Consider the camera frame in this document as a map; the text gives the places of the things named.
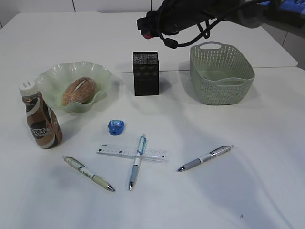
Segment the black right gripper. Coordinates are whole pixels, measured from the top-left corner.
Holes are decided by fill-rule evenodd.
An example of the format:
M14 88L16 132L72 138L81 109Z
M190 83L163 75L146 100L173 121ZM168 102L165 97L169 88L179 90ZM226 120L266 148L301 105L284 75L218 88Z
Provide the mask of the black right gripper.
M158 10L151 10L139 18L137 28L142 36L159 37L158 33L177 35L180 31L194 26L196 22L196 0L165 0Z

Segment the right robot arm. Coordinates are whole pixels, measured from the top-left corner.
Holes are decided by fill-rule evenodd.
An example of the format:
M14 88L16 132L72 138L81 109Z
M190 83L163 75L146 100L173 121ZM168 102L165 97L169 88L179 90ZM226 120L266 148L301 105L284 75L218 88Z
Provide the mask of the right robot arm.
M180 31L204 21L220 18L247 28L268 24L299 37L305 36L303 0L165 0L158 10L147 12L136 23L147 39L177 35Z

